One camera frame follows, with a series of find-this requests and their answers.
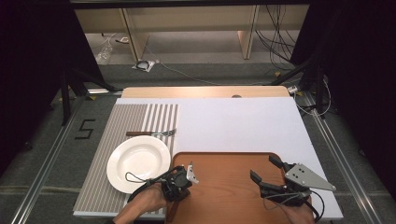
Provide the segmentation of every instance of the white tabletop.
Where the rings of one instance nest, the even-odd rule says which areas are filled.
[[[173,155],[181,151],[274,152],[282,161],[300,162],[326,179],[290,97],[121,98],[116,104],[180,105]],[[331,191],[315,191],[325,202],[322,219],[343,217]],[[314,207],[321,212],[321,201],[316,195],[312,198]]]

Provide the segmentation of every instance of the white plate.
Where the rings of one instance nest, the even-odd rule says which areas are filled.
[[[144,183],[125,179],[131,172],[141,179],[155,178],[169,170],[171,155],[166,144],[152,136],[137,136],[121,143],[107,162],[107,178],[110,184],[124,193],[133,193]],[[132,175],[129,180],[139,181]]]

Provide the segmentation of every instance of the fork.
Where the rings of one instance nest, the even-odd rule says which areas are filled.
[[[171,136],[176,133],[176,129],[166,131],[166,132],[160,132],[160,133],[155,133],[155,132],[126,132],[127,136],[138,136],[138,135],[162,135],[162,136]]]

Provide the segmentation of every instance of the human hand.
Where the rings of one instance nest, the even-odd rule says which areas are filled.
[[[303,204],[300,207],[289,207],[281,204],[280,208],[292,224],[315,223],[314,214],[306,204]]]
[[[131,223],[144,213],[157,211],[167,204],[161,184],[156,183],[138,193],[133,200],[125,205],[113,221],[116,224]]]

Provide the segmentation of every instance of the brown tray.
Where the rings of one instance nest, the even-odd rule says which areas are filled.
[[[250,170],[262,181],[284,183],[283,171],[268,161],[274,153],[181,152],[173,165],[193,161],[195,176],[200,181],[189,188],[191,195],[181,201],[172,224],[217,223],[289,223],[280,208],[267,210],[259,187],[250,179]],[[275,204],[265,200],[267,207]]]

